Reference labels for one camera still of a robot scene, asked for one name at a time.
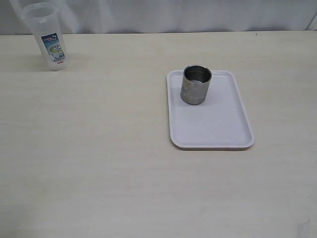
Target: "rectangular tray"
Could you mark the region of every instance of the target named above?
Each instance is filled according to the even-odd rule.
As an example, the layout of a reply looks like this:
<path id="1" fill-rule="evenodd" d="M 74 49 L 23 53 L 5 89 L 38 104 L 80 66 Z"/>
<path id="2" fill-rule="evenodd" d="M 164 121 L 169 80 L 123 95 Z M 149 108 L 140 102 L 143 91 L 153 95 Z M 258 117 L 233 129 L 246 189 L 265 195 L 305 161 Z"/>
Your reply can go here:
<path id="1" fill-rule="evenodd" d="M 247 149 L 254 135 L 232 73 L 213 70 L 206 100 L 189 105 L 180 98 L 183 71 L 167 76 L 169 132 L 184 149 Z"/>

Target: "tray rim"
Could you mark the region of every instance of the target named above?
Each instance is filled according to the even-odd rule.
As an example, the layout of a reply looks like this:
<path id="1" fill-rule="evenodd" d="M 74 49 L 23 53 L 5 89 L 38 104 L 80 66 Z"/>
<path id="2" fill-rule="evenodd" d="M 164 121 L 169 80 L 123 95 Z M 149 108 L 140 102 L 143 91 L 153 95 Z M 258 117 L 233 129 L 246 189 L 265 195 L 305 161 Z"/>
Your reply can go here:
<path id="1" fill-rule="evenodd" d="M 170 84 L 169 84 L 169 81 L 170 81 L 170 77 L 172 74 L 175 74 L 175 73 L 180 73 L 180 74 L 183 74 L 183 70 L 173 70 L 171 72 L 169 72 L 166 76 L 166 81 L 167 81 L 167 102 L 168 102 L 168 122 L 169 122 L 169 136 L 170 136 L 170 139 L 171 141 L 173 142 L 173 144 L 179 148 L 183 148 L 183 149 L 248 149 L 250 148 L 254 142 L 255 142 L 255 136 L 254 136 L 254 133 L 253 133 L 253 130 L 252 130 L 252 127 L 251 127 L 251 123 L 250 123 L 250 120 L 249 120 L 249 117 L 248 117 L 248 114 L 247 114 L 247 110 L 244 106 L 244 103 L 243 103 L 243 100 L 242 100 L 242 96 L 241 96 L 241 93 L 240 93 L 240 90 L 239 90 L 239 87 L 238 87 L 238 84 L 237 84 L 237 81 L 236 81 L 236 78 L 234 76 L 233 73 L 231 73 L 230 71 L 228 70 L 211 70 L 211 72 L 224 72 L 224 73 L 228 73 L 230 74 L 230 76 L 232 77 L 233 79 L 233 83 L 234 83 L 234 86 L 235 86 L 235 90 L 238 94 L 238 98 L 239 98 L 239 101 L 240 101 L 240 104 L 241 104 L 241 108 L 242 108 L 242 111 L 243 111 L 243 116 L 247 122 L 247 126 L 248 126 L 248 130 L 249 130 L 249 133 L 251 135 L 251 140 L 244 144 L 244 145 L 235 145 L 235 144 L 232 144 L 232 145 L 206 145 L 206 146 L 201 146 L 201 145 L 185 145 L 185 144 L 182 144 L 182 143 L 179 143 L 177 142 L 177 140 L 175 139 L 174 137 L 174 133 L 173 131 L 171 130 L 171 126 L 172 126 L 172 113 L 171 113 L 171 94 L 170 94 Z"/>

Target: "clear plastic container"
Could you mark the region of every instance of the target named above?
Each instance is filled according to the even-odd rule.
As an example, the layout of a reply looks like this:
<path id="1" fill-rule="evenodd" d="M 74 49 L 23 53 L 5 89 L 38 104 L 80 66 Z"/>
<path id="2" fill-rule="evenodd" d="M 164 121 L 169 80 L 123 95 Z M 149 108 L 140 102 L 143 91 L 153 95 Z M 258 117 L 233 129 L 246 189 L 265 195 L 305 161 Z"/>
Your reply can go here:
<path id="1" fill-rule="evenodd" d="M 65 69 L 68 65 L 57 12 L 53 4 L 41 2 L 26 6 L 21 14 L 22 20 L 34 34 L 42 55 L 52 71 Z"/>

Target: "white tray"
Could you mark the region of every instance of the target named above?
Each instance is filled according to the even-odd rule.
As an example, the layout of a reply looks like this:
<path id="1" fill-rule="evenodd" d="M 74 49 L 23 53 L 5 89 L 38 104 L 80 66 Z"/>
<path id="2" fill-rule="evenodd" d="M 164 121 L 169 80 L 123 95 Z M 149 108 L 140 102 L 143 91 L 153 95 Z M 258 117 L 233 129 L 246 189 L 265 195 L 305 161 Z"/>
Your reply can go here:
<path id="1" fill-rule="evenodd" d="M 183 71 L 167 76 L 169 131 L 184 149 L 247 149 L 254 135 L 232 73 L 213 70 L 206 100 L 189 105 L 180 98 Z"/>

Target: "table surface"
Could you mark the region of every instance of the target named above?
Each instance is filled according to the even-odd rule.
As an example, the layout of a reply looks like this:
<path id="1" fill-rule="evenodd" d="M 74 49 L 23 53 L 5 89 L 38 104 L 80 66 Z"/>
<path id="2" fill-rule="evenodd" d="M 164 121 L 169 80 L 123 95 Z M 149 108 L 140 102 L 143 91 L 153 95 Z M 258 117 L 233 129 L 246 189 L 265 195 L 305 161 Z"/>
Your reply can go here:
<path id="1" fill-rule="evenodd" d="M 317 236 L 317 32 L 0 36 L 0 237 Z M 256 143 L 181 151 L 166 75 L 236 76 Z"/>

